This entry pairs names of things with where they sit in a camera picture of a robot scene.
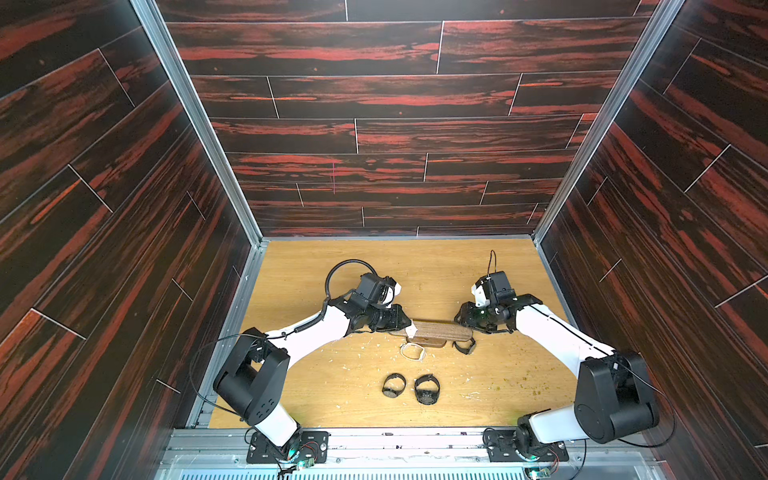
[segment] light wood surface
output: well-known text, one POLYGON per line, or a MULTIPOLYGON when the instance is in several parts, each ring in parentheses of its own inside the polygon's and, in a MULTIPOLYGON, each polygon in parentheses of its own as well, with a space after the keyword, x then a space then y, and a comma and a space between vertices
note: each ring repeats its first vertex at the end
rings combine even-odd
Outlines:
MULTIPOLYGON (((328 270, 358 258, 402 285, 396 297, 412 319, 451 321, 472 300, 471 285, 486 272, 488 253, 498 254, 518 293, 532 293, 565 319, 533 243, 512 240, 325 240, 273 241, 259 272, 243 330, 261 331, 295 323, 319 310, 328 270)), ((334 296, 357 286, 366 272, 347 265, 331 282, 334 296)), ((427 349, 421 361, 400 356, 404 339, 388 333, 351 335, 298 362, 288 373, 286 410, 306 427, 514 425, 526 413, 573 402, 576 378, 556 358, 520 334, 475 333, 470 356, 448 343, 427 349), (388 374, 408 379, 396 399, 381 393, 388 374), (419 404, 415 379, 432 373, 441 384, 433 406, 419 404)), ((211 428, 239 428, 234 415, 215 410, 211 428)))

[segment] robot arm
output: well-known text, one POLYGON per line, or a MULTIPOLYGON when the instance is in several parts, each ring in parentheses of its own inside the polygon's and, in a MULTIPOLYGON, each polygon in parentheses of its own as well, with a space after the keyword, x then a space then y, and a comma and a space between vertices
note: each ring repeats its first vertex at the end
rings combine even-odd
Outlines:
POLYGON ((261 333, 246 330, 237 340, 214 380, 214 390, 241 418, 258 429, 283 457, 292 458, 299 448, 301 425, 280 404, 288 369, 327 343, 341 339, 367 325, 372 332, 392 332, 411 325, 402 307, 393 304, 400 285, 390 277, 371 273, 360 284, 333 300, 329 298, 330 277, 326 278, 323 308, 316 315, 283 329, 261 333))
POLYGON ((643 358, 617 352, 558 318, 532 295, 517 295, 504 272, 480 278, 475 302, 462 306, 457 323, 483 333, 520 333, 536 340, 577 377, 574 403, 518 419, 515 446, 526 458, 563 440, 606 443, 658 425, 659 416, 643 358))

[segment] wood grain pattern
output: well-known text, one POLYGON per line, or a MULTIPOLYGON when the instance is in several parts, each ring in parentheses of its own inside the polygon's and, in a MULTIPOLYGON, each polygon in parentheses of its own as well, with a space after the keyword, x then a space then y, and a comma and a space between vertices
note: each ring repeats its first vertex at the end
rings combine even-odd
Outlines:
POLYGON ((180 396, 157 383, 141 414, 136 430, 126 445, 116 480, 150 480, 172 433, 170 427, 180 403, 180 396))
MULTIPOLYGON (((238 282, 236 280, 230 281, 237 278, 237 274, 229 261, 233 246, 232 239, 233 236, 227 235, 222 242, 221 248, 205 275, 199 293, 194 297, 187 318, 184 320, 185 325, 196 332, 196 335, 188 337, 188 343, 185 347, 188 348, 190 354, 179 358, 175 370, 166 379, 161 379, 181 391, 179 409, 172 422, 173 427, 177 429, 186 427, 187 418, 197 398, 187 378, 191 354, 219 336, 221 326, 230 308, 227 299, 234 296, 234 290, 237 288, 238 282)), ((195 364, 195 369, 190 373, 195 389, 200 388, 200 381, 205 374, 212 352, 211 348, 203 349, 195 364)))
POLYGON ((0 465, 15 441, 38 414, 61 375, 71 365, 83 340, 30 310, 0 342, 0 433, 6 448, 0 465))
POLYGON ((681 190, 728 145, 642 81, 634 86, 615 122, 681 190))
POLYGON ((513 151, 565 148, 578 115, 358 120, 361 153, 513 151))
POLYGON ((768 170, 729 147, 687 194, 768 272, 768 170))
POLYGON ((36 303, 38 309, 89 336, 131 269, 173 216, 204 162, 207 159, 202 146, 194 133, 188 131, 41 297, 36 303), (188 175, 179 175, 179 171, 188 175))
POLYGON ((259 228, 364 227, 358 207, 251 207, 259 228))
POLYGON ((14 328, 110 211, 69 168, 0 223, 0 338, 14 328))
POLYGON ((263 228, 265 237, 415 237, 416 227, 277 227, 263 228))
POLYGON ((98 51, 0 99, 0 218, 131 109, 98 51))
POLYGON ((591 274, 595 283, 600 282, 621 257, 601 230, 581 195, 568 196, 564 205, 563 223, 564 228, 572 232, 575 248, 581 252, 580 255, 588 259, 585 262, 586 271, 591 274))
POLYGON ((561 178, 488 182, 483 205, 547 203, 560 186, 561 178))
POLYGON ((536 204, 363 208, 367 227, 525 225, 536 204))
POLYGON ((423 181, 422 154, 227 154, 239 181, 423 181))
POLYGON ((616 124, 595 153, 595 160, 712 305, 764 274, 764 268, 685 197, 616 124))
POLYGON ((208 218, 222 198, 227 196, 227 193, 224 192, 221 179, 209 161, 200 170, 201 172, 192 180, 187 192, 197 208, 200 209, 203 217, 208 218))
POLYGON ((419 237, 454 235, 530 235, 536 223, 529 225, 486 225, 481 227, 420 227, 419 237))
POLYGON ((122 0, 5 3, 0 70, 13 74, 0 75, 0 97, 138 26, 133 8, 122 0))
POLYGON ((592 197, 594 197, 605 181, 605 178, 606 177, 600 170, 600 165, 597 161, 591 161, 587 164, 587 168, 584 169, 584 173, 582 173, 577 180, 576 191, 578 191, 581 198, 589 204, 592 197))
POLYGON ((245 199, 251 207, 273 205, 302 207, 302 199, 296 183, 281 182, 240 182, 245 199))
MULTIPOLYGON (((498 254, 499 270, 525 279, 517 281, 510 274, 517 291, 541 298, 564 318, 529 239, 276 241, 267 247, 243 328, 278 327, 284 324, 280 311, 285 310, 301 317, 314 314, 323 301, 325 273, 347 258, 366 259, 379 274, 397 280, 402 285, 397 302, 409 317, 446 321, 472 298, 468 286, 485 274, 491 248, 498 254), (290 289, 266 294, 266 285, 285 279, 285 272, 293 269, 306 275, 292 280, 290 289)), ((356 286, 365 271, 362 266, 338 270, 331 293, 356 286)), ((475 339, 478 346, 469 357, 447 345, 428 350, 423 362, 413 362, 399 355, 402 337, 352 335, 316 350, 301 360, 299 368, 292 368, 281 401, 302 425, 326 427, 509 425, 524 412, 573 402, 576 378, 535 341, 518 334, 475 339), (498 368, 472 368, 491 364, 498 368), (442 385, 439 402, 426 408, 412 392, 394 402, 383 396, 381 383, 394 371, 402 372, 409 385, 425 372, 436 372, 442 385), (348 382, 349 387, 333 392, 323 388, 326 381, 348 382)), ((221 413, 214 414, 212 428, 238 427, 237 417, 221 413)))
POLYGON ((271 154, 354 154, 351 120, 211 118, 225 151, 271 154))
MULTIPOLYGON (((685 365, 706 379, 706 383, 698 382, 696 389, 676 395, 676 401, 681 402, 677 411, 697 444, 709 451, 707 458, 712 458, 711 449, 721 445, 715 447, 703 440, 728 438, 722 445, 727 445, 727 458, 740 458, 741 475, 765 475, 768 466, 757 464, 749 450, 768 434, 768 414, 760 407, 768 399, 766 370, 690 285, 656 241, 657 235, 627 208, 611 180, 600 189, 590 208, 622 263, 664 318, 671 336, 685 340, 677 342, 685 355, 674 362, 674 368, 685 365), (729 365, 727 370, 718 367, 724 362, 729 365)), ((711 466, 722 468, 725 463, 720 460, 711 466)), ((725 471, 716 476, 722 477, 728 477, 725 471)))
POLYGON ((160 0, 166 22, 344 22, 344 2, 311 0, 160 0))
MULTIPOLYGON (((45 414, 38 415, 19 440, 2 467, 3 474, 37 478, 43 471, 45 475, 61 478, 77 455, 131 352, 140 343, 142 332, 161 304, 171 276, 202 226, 202 217, 188 198, 178 203, 171 213, 171 219, 163 225, 147 254, 121 282, 122 288, 103 319, 89 332, 88 341, 43 408, 45 414), (57 459, 55 467, 48 464, 52 458, 57 459)), ((94 282, 104 285, 107 279, 98 276, 94 282)), ((84 277, 80 277, 80 281, 89 286, 90 282, 84 277)), ((89 300, 88 296, 77 298, 89 300)), ((81 308, 90 316, 91 309, 97 307, 94 313, 99 314, 99 302, 104 300, 81 300, 81 308)), ((87 319, 78 322, 86 323, 87 319)))
POLYGON ((673 23, 640 78, 656 91, 664 92, 698 41, 699 37, 681 30, 673 23))
POLYGON ((488 181, 559 178, 576 150, 430 154, 425 181, 488 181))
POLYGON ((568 141, 568 148, 579 148, 581 146, 589 133, 589 129, 592 128, 594 119, 597 117, 597 114, 583 114, 581 116, 581 120, 579 120, 571 139, 568 141))
POLYGON ((421 207, 478 205, 482 182, 299 184, 307 207, 421 207))
POLYGON ((768 325, 763 321, 768 308, 768 280, 740 293, 718 311, 758 359, 768 366, 768 325))
POLYGON ((192 84, 209 117, 277 118, 266 77, 193 75, 192 84))
POLYGON ((632 15, 634 0, 562 3, 556 0, 347 0, 350 21, 410 22, 415 20, 507 20, 520 18, 625 17, 632 15))
POLYGON ((640 0, 634 14, 650 17, 656 11, 656 7, 659 6, 660 3, 661 0, 640 0))
POLYGON ((675 22, 706 38, 768 66, 765 5, 745 0, 702 0, 684 5, 675 22))
POLYGON ((170 23, 190 74, 431 74, 440 22, 170 23))
POLYGON ((270 79, 281 118, 358 119, 500 117, 519 81, 520 74, 270 79))
POLYGON ((200 286, 205 282, 208 269, 214 264, 217 253, 226 246, 227 231, 232 224, 232 219, 227 215, 228 199, 223 195, 218 200, 216 208, 205 216, 203 228, 174 274, 174 280, 193 300, 197 299, 200 286))
POLYGON ((621 70, 647 18, 446 22, 440 73, 621 70))
POLYGON ((142 27, 105 45, 101 53, 134 105, 139 105, 168 80, 142 27))
POLYGON ((115 210, 188 126, 184 108, 166 81, 72 162, 72 167, 115 210))
POLYGON ((510 115, 597 113, 618 71, 524 74, 510 115))
POLYGON ((169 358, 171 347, 191 304, 174 283, 166 287, 64 478, 111 478, 114 474, 154 386, 160 385, 155 381, 157 374, 166 362, 175 360, 169 358))
POLYGON ((701 41, 665 96, 768 167, 768 68, 701 41))

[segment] aluminum frame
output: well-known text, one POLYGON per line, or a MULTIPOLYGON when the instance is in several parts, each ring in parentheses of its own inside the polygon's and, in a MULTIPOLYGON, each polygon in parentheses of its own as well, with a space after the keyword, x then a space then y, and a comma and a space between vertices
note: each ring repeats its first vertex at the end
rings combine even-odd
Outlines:
POLYGON ((237 183, 235 173, 232 171, 221 143, 219 143, 214 127, 210 124, 208 115, 203 108, 203 103, 200 101, 200 97, 192 85, 192 79, 187 72, 187 68, 181 61, 179 51, 170 36, 168 27, 165 25, 160 9, 154 0, 130 1, 141 22, 141 26, 144 27, 144 31, 147 33, 147 37, 149 37, 155 53, 157 53, 157 57, 160 59, 161 65, 163 65, 163 69, 165 69, 165 73, 170 79, 170 84, 174 87, 181 105, 190 118, 192 128, 194 128, 198 138, 200 138, 203 149, 214 166, 216 175, 221 180, 224 191, 235 208, 237 218, 240 219, 248 240, 252 246, 258 247, 263 238, 261 230, 259 230, 256 219, 253 217, 253 212, 248 207, 243 190, 237 183))
POLYGON ((560 209, 565 205, 568 195, 576 187, 576 182, 586 170, 594 152, 597 151, 603 137, 608 132, 608 128, 614 122, 616 115, 629 97, 637 79, 640 78, 641 73, 648 65, 650 58, 661 43, 661 39, 666 35, 684 2, 685 0, 662 0, 656 7, 656 11, 650 17, 648 25, 637 40, 627 63, 621 69, 616 84, 600 108, 598 117, 576 152, 571 167, 565 173, 563 181, 557 191, 554 192, 554 196, 544 212, 544 216, 536 226, 533 233, 533 241, 536 246, 541 244, 560 209))

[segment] metal mounting plate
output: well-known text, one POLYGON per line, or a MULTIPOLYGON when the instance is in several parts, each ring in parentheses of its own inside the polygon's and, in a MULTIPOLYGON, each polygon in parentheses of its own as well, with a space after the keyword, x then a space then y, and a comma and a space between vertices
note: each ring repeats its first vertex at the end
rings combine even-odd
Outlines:
MULTIPOLYGON (((328 458, 328 432, 317 430, 301 432, 302 448, 299 450, 299 459, 315 457, 315 463, 325 463, 328 458), (310 448, 307 444, 316 442, 317 446, 310 448)), ((250 438, 250 447, 246 463, 251 465, 276 464, 275 448, 264 435, 256 432, 250 438)))

